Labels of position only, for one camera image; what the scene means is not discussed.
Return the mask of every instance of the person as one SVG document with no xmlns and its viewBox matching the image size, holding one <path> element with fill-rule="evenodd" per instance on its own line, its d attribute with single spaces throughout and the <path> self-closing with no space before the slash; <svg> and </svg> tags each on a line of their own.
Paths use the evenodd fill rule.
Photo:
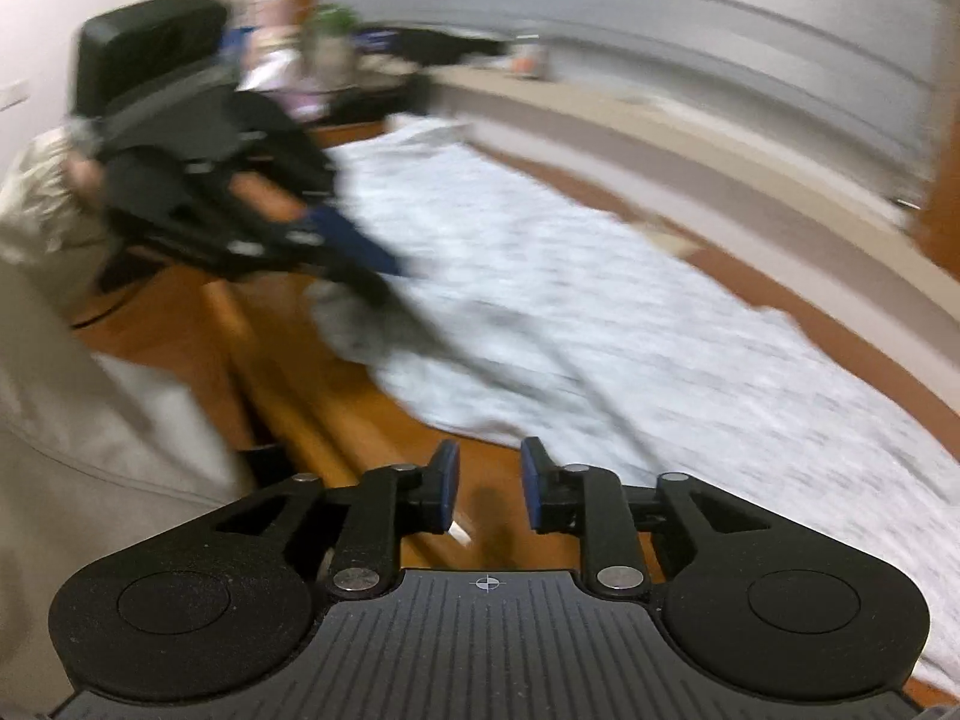
<svg viewBox="0 0 960 720">
<path fill-rule="evenodd" d="M 185 386 L 70 332 L 117 246 L 97 178 L 58 130 L 0 188 L 0 697 L 32 712 L 71 693 L 46 628 L 64 581 L 251 488 Z"/>
</svg>

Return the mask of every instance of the wooden floor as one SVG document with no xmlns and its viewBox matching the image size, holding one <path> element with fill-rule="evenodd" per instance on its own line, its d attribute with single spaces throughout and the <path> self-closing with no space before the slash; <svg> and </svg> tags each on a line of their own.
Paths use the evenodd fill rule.
<svg viewBox="0 0 960 720">
<path fill-rule="evenodd" d="M 637 217 L 637 213 L 618 197 L 573 175 L 567 175 L 553 167 L 502 155 L 498 155 L 498 158 L 552 184 L 583 204 L 618 213 L 626 220 Z M 680 232 L 693 237 L 686 231 Z M 851 370 L 899 403 L 937 437 L 954 457 L 960 457 L 960 418 L 899 365 L 795 293 L 789 292 L 772 279 L 708 242 L 699 243 L 700 247 L 686 257 L 690 264 L 712 276 L 747 303 L 773 306 L 792 314 L 813 343 L 824 349 L 839 365 Z M 250 434 L 243 419 L 239 399 L 232 387 L 223 338 L 218 335 L 210 319 L 208 304 L 202 295 L 202 288 L 207 280 L 203 274 L 190 269 L 168 269 L 148 285 L 130 305 L 104 322 L 80 332 L 80 337 L 91 348 L 99 351 L 174 372 L 192 386 L 200 405 L 230 444 L 243 448 L 250 444 Z M 277 281 L 277 288 L 274 290 L 269 286 L 271 283 L 268 280 L 260 284 L 258 293 L 266 300 L 265 305 L 273 301 L 278 307 L 286 299 L 281 291 L 289 287 L 281 286 L 281 282 Z M 91 306 L 90 313 L 102 309 L 103 305 L 104 301 L 101 300 L 99 305 Z M 261 320 L 267 323 L 281 322 L 281 314 L 282 312 L 267 312 L 261 314 Z M 299 332 L 310 332 L 310 328 L 301 327 Z M 327 449 L 320 447 L 317 450 L 320 453 L 328 452 L 332 457 L 359 451 L 368 453 L 376 464 L 386 464 L 397 459 L 395 455 L 398 446 L 404 448 L 402 454 L 409 452 L 418 456 L 428 453 L 432 448 L 432 445 L 428 445 L 427 434 L 413 429 L 410 419 L 400 408 L 395 404 L 384 405 L 385 398 L 373 396 L 376 391 L 371 394 L 373 384 L 363 372 L 357 372 L 350 368 L 349 364 L 343 364 L 332 357 L 289 362 L 312 371 L 309 377 L 301 379 L 309 381 L 309 386 L 314 389 L 309 396 L 316 394 L 318 386 L 328 385 L 323 395 L 326 400 L 323 402 L 328 404 L 325 408 L 333 408 L 339 433 L 334 435 L 328 426 L 319 424 L 322 420 L 318 420 L 314 427 L 326 431 L 325 441 L 329 444 Z M 336 381 L 327 381 L 325 385 L 325 377 L 335 379 L 337 376 L 342 377 L 342 386 Z M 303 415 L 291 413 L 291 419 L 303 418 Z M 500 453 L 498 458 L 503 455 L 501 460 L 504 469 L 512 467 L 510 463 L 513 462 L 512 455 L 515 453 L 499 447 L 488 447 L 488 451 Z M 466 511 L 479 512 L 483 509 L 489 514 L 491 505 L 500 506 L 502 502 L 494 498 L 483 499 L 484 487 L 480 481 L 474 480 L 476 484 L 473 485 L 474 490 L 480 490 L 480 493 L 477 493 L 479 498 L 464 504 Z M 522 502 L 517 498 L 517 501 L 509 503 L 509 506 L 520 507 Z M 517 552 L 517 536 L 511 529 L 486 529 L 482 538 L 486 539 L 484 553 L 488 555 L 492 565 L 502 567 L 504 556 L 510 556 L 511 562 L 517 562 L 517 555 L 520 555 L 518 562 L 523 562 L 522 556 L 526 554 L 527 547 L 523 546 L 520 552 Z M 556 554 L 563 556 L 563 561 L 567 562 L 569 555 L 573 554 L 572 549 L 573 545 L 563 546 L 563 543 L 558 542 Z M 911 683 L 910 689 L 922 704 L 949 699 L 918 683 Z"/>
</svg>

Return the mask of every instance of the wall outlet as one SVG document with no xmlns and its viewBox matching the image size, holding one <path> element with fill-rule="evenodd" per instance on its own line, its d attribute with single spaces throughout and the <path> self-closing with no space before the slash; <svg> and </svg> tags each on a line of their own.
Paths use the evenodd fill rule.
<svg viewBox="0 0 960 720">
<path fill-rule="evenodd" d="M 0 111 L 24 103 L 29 97 L 30 83 L 27 81 L 14 81 L 7 86 L 0 86 Z"/>
</svg>

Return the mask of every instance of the person's sleeve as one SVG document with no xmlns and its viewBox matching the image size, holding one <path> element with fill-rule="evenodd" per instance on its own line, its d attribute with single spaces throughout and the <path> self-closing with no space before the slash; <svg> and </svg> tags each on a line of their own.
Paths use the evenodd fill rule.
<svg viewBox="0 0 960 720">
<path fill-rule="evenodd" d="M 100 216 L 70 191 L 68 152 L 62 130 L 41 135 L 0 187 L 0 259 L 61 314 L 77 307 L 114 249 Z"/>
</svg>

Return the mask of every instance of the gray ribbed plate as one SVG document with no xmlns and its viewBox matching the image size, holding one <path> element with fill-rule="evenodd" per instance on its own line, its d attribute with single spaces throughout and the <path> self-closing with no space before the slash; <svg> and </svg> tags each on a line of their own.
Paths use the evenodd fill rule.
<svg viewBox="0 0 960 720">
<path fill-rule="evenodd" d="M 890 693 L 799 707 L 716 685 L 640 605 L 580 591 L 568 572 L 407 571 L 335 605 L 277 674 L 223 698 L 136 707 L 80 693 L 58 720 L 901 720 Z"/>
</svg>

